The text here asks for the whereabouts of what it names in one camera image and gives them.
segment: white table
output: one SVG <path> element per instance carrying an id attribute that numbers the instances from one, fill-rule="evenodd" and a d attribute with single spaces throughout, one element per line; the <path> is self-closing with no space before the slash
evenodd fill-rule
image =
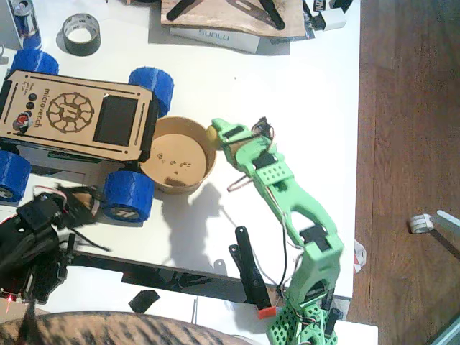
<path id="1" fill-rule="evenodd" d="M 215 117 L 251 126 L 266 116 L 296 180 L 336 222 L 345 245 L 336 295 L 351 298 L 359 1 L 347 12 L 345 28 L 320 32 L 315 40 L 293 42 L 290 55 L 284 56 L 248 55 L 220 47 L 147 44 L 149 17 L 152 22 L 157 20 L 154 11 L 142 4 L 126 7 L 120 1 L 110 0 L 108 5 L 97 1 L 97 6 L 80 10 L 93 13 L 101 22 L 102 45 L 88 57 L 61 51 L 55 39 L 67 15 L 77 12 L 78 2 L 72 3 L 72 11 L 61 8 L 61 1 L 34 2 L 42 49 L 57 59 L 62 75 L 127 82 L 133 69 L 150 65 L 167 71 L 174 79 L 170 115 L 190 117 L 205 127 Z M 14 52 L 6 54 L 11 63 Z M 0 66 L 0 77 L 5 72 L 6 66 Z M 50 164 L 64 164 L 63 168 L 70 171 L 61 176 L 63 180 L 68 174 L 74 177 L 65 185 L 101 182 L 106 171 L 115 170 L 104 164 L 98 167 L 103 166 L 103 173 L 73 162 L 52 160 Z M 97 224 L 81 230 L 95 242 L 111 247 L 111 253 L 90 247 L 78 250 L 125 262 L 239 279 L 228 246 L 236 243 L 235 224 L 245 225 L 262 270 L 278 282 L 283 268 L 281 225 L 254 187 L 226 192 L 226 187 L 239 177 L 240 173 L 219 153 L 211 176 L 192 196 L 156 192 L 151 216 L 142 227 Z M 32 175 L 26 196 L 31 196 L 33 185 L 53 185 L 55 181 Z M 299 229 L 309 224 L 297 220 L 294 218 L 294 224 Z M 296 252 L 290 247 L 288 250 L 290 275 Z"/>

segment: brown paper cup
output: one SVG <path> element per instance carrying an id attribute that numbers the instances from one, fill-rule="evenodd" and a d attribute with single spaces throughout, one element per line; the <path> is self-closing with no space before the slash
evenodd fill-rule
<path id="1" fill-rule="evenodd" d="M 157 120 L 150 158 L 141 169 L 163 192 L 186 194 L 198 189 L 215 162 L 204 127 L 185 117 L 166 116 Z"/>

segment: black display screen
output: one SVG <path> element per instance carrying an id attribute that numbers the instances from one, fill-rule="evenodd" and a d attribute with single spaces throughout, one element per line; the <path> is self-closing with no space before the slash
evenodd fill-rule
<path id="1" fill-rule="evenodd" d="M 127 147 L 136 108 L 136 99 L 104 97 L 93 141 Z"/>

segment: yellow ball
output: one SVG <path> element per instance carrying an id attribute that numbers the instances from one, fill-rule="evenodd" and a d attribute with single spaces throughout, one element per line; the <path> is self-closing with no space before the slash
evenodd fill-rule
<path id="1" fill-rule="evenodd" d="M 217 131 L 213 126 L 209 126 L 206 130 L 206 137 L 214 149 L 218 150 L 221 147 L 221 141 L 219 140 Z"/>

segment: can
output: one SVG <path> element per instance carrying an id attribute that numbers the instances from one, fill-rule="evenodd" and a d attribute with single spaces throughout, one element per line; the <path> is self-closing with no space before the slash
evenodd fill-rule
<path id="1" fill-rule="evenodd" d="M 38 30 L 32 0 L 11 0 L 11 8 L 19 38 L 22 41 L 22 48 L 40 49 L 42 38 Z"/>

